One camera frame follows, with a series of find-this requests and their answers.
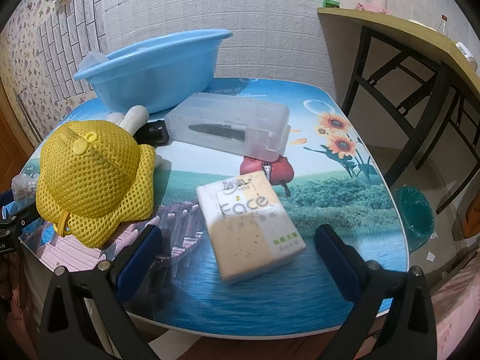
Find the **yellow mesh bag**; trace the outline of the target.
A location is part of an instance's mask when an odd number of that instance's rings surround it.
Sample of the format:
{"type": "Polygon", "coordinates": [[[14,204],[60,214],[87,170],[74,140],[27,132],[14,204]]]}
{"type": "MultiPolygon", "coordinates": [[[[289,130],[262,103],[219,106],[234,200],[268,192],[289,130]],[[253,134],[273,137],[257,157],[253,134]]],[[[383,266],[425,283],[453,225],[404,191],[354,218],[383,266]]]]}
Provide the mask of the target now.
{"type": "Polygon", "coordinates": [[[151,216],[155,158],[110,121],[67,122],[41,147],[37,211],[59,236],[99,248],[123,222],[151,216]]]}

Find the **clear box of toothpicks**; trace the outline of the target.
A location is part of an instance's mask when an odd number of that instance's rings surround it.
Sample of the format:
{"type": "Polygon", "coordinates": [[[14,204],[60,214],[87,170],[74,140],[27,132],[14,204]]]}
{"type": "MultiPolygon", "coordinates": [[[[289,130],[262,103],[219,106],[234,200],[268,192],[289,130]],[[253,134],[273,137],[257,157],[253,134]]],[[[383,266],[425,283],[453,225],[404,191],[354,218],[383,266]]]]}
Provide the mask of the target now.
{"type": "Polygon", "coordinates": [[[98,51],[89,51],[85,57],[83,57],[83,60],[80,61],[78,65],[78,72],[87,70],[89,68],[93,68],[95,66],[98,66],[99,64],[106,63],[108,62],[109,59],[106,57],[106,55],[98,52],[98,51]]]}

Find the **cotton swab plastic bag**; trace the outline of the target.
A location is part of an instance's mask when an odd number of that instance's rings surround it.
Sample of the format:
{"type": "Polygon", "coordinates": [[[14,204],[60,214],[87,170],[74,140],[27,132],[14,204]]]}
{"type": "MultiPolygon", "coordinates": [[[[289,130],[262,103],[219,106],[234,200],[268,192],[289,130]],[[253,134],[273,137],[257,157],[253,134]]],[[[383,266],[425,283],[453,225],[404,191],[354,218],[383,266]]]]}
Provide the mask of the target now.
{"type": "Polygon", "coordinates": [[[35,202],[38,179],[38,173],[32,175],[20,173],[12,179],[11,190],[18,210],[35,202]]]}

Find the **brown wooden door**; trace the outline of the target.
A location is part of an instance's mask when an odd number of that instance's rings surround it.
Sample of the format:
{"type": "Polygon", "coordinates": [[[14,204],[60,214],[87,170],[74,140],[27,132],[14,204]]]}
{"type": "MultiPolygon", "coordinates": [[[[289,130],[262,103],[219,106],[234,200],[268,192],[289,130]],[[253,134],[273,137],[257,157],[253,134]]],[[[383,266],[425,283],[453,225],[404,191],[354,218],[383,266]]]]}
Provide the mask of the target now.
{"type": "Polygon", "coordinates": [[[0,85],[0,187],[11,188],[11,180],[23,169],[34,151],[0,85]]]}

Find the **green mesh waste basket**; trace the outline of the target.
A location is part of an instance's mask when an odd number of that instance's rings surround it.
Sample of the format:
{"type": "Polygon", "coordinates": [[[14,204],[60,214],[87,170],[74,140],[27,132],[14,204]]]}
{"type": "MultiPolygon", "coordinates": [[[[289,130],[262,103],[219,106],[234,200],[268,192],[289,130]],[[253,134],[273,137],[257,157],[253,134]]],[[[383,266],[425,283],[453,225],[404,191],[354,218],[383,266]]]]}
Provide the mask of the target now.
{"type": "Polygon", "coordinates": [[[406,233],[410,253],[421,248],[434,232],[434,214],[425,195],[417,188],[403,186],[392,192],[406,233]]]}

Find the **black green packaged box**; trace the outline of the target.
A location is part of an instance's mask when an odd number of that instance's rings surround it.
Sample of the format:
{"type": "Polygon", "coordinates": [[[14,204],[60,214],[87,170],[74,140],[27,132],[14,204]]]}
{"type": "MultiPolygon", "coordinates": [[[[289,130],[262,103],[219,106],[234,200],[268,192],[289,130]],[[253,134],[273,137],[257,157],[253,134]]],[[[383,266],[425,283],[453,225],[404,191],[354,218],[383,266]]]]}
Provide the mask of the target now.
{"type": "Polygon", "coordinates": [[[137,144],[150,146],[165,146],[169,142],[169,135],[165,122],[161,119],[148,122],[133,135],[137,144]]]}

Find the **blue plastic basin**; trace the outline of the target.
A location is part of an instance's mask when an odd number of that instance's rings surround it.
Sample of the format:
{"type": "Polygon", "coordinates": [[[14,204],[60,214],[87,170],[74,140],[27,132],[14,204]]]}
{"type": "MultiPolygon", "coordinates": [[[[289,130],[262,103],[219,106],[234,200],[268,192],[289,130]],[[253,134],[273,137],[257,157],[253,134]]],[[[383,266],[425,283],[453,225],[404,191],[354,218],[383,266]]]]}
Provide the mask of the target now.
{"type": "Polygon", "coordinates": [[[207,28],[154,37],[112,52],[109,61],[76,72],[111,112],[136,105],[151,114],[175,107],[213,80],[219,48],[233,33],[207,28]]]}

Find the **wooden side table black legs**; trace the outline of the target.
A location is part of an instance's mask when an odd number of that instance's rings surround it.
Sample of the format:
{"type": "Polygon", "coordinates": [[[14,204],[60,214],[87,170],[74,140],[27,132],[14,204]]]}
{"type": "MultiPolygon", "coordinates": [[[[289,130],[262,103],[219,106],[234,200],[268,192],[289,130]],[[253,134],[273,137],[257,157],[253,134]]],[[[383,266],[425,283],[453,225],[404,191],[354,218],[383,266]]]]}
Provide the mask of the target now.
{"type": "Polygon", "coordinates": [[[434,33],[404,19],[369,11],[323,8],[320,27],[343,114],[366,131],[367,144],[391,143],[398,155],[383,173],[387,186],[414,164],[420,169],[453,128],[479,161],[479,78],[453,41],[439,48],[434,33]]]}

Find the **translucent plastic storage case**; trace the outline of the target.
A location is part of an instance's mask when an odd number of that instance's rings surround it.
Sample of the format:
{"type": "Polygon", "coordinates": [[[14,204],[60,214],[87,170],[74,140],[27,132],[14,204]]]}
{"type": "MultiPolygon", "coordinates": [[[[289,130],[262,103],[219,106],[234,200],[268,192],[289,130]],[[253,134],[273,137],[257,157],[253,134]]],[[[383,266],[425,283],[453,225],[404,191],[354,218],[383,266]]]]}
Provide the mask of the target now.
{"type": "Polygon", "coordinates": [[[274,162],[290,133],[287,106],[252,97],[195,93],[164,117],[171,139],[274,162]]]}

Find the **pink cloth on shelf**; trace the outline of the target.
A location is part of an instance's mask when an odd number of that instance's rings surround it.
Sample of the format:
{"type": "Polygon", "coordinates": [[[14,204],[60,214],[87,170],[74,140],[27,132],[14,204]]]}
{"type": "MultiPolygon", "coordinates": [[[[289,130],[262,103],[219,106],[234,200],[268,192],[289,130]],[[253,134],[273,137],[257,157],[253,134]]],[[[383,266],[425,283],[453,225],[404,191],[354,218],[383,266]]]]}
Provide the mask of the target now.
{"type": "Polygon", "coordinates": [[[382,15],[390,15],[391,12],[384,8],[384,7],[379,7],[371,2],[366,2],[366,3],[360,3],[358,2],[356,5],[355,5],[355,10],[358,10],[358,11],[368,11],[368,12],[372,12],[372,13],[377,13],[377,14],[382,14],[382,15]]]}

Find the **green small box on shelf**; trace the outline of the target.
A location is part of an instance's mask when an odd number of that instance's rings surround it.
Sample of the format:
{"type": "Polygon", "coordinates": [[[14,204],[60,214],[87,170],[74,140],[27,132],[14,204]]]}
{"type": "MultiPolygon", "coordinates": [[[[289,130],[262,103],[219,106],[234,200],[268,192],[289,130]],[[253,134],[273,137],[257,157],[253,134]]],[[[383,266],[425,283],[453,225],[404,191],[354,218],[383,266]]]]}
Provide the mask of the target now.
{"type": "Polygon", "coordinates": [[[323,0],[322,1],[322,6],[324,8],[339,8],[340,7],[340,2],[336,0],[323,0]]]}

